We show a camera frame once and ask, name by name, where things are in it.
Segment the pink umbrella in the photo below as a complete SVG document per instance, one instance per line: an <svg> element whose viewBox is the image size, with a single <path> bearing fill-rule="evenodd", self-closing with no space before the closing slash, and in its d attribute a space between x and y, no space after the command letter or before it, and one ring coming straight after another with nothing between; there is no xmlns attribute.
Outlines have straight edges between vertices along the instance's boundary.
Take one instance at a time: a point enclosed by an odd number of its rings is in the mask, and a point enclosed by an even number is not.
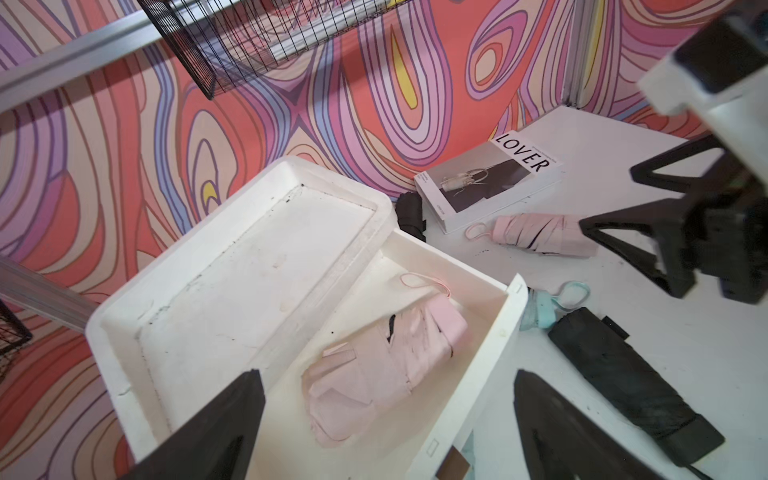
<svg viewBox="0 0 768 480"><path fill-rule="evenodd" d="M598 244L587 238L576 215L521 213L496 218L492 225L469 226L465 238L474 241L488 237L499 245L527 250L539 255L591 258Z"/></svg>
<svg viewBox="0 0 768 480"><path fill-rule="evenodd" d="M407 272L403 285L438 292L382 318L325 349L301 376L311 431L324 448L360 435L408 398L469 335L467 320L443 281Z"/></svg>

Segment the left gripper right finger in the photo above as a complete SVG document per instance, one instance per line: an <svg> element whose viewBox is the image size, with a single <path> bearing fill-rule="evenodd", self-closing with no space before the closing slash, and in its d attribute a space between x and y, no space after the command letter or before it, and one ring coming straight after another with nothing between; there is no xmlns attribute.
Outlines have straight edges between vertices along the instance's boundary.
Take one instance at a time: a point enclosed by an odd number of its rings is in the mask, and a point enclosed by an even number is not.
<svg viewBox="0 0 768 480"><path fill-rule="evenodd" d="M517 372L514 410L532 479L660 477L533 372Z"/></svg>

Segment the white drawer cabinet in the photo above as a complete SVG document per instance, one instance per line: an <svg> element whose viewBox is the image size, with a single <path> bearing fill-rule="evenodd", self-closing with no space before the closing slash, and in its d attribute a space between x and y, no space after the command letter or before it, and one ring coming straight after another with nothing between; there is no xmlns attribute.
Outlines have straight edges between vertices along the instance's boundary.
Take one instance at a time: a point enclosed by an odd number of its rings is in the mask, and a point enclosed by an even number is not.
<svg viewBox="0 0 768 480"><path fill-rule="evenodd" d="M271 389L396 224L387 195L283 157L102 303L86 338L134 458L242 372Z"/></svg>

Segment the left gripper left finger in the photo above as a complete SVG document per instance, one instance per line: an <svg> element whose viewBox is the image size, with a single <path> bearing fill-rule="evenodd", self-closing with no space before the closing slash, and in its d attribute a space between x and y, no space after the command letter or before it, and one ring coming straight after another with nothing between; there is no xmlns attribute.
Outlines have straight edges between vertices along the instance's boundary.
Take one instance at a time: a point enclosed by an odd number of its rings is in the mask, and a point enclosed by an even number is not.
<svg viewBox="0 0 768 480"><path fill-rule="evenodd" d="M265 404L260 372L250 370L240 374L123 477L244 479Z"/></svg>

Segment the brown drawer pull tab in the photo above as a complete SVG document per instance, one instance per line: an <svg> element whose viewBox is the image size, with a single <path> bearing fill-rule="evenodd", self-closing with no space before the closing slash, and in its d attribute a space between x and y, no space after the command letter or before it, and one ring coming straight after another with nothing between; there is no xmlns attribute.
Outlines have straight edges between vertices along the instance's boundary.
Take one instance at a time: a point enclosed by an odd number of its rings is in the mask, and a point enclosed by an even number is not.
<svg viewBox="0 0 768 480"><path fill-rule="evenodd" d="M456 448L451 447L438 468L437 480L464 480L470 470L470 462Z"/></svg>

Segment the black umbrella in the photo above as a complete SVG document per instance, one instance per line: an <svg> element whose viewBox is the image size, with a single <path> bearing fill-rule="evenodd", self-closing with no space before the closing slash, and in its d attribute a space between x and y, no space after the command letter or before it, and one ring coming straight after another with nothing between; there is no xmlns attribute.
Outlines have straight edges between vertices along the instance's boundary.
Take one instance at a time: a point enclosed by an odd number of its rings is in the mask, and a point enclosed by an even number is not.
<svg viewBox="0 0 768 480"><path fill-rule="evenodd" d="M422 197L417 192L401 194L395 201L395 213L399 228L403 232L422 242L426 241Z"/></svg>
<svg viewBox="0 0 768 480"><path fill-rule="evenodd" d="M550 341L617 411L646 433L678 467L699 479L694 464L725 443L725 437L682 398L631 345L610 317L586 307L548 331Z"/></svg>

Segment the mint umbrella upper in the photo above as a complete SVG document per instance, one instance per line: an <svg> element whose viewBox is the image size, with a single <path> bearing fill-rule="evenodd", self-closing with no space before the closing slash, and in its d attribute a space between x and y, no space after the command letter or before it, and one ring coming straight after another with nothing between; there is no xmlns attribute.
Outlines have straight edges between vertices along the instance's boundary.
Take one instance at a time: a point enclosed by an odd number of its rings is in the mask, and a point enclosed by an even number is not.
<svg viewBox="0 0 768 480"><path fill-rule="evenodd" d="M579 281L562 284L557 293L529 289L519 330L548 330L564 315L583 307L590 296L590 287Z"/></svg>

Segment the LOVER book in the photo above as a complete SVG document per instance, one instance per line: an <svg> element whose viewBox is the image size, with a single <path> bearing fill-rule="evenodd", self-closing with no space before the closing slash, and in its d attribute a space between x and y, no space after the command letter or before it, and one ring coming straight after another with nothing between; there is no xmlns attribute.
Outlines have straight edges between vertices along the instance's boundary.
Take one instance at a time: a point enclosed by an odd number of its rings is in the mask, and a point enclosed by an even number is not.
<svg viewBox="0 0 768 480"><path fill-rule="evenodd" d="M565 163L523 132L508 131L418 173L418 193L446 234L559 182Z"/></svg>

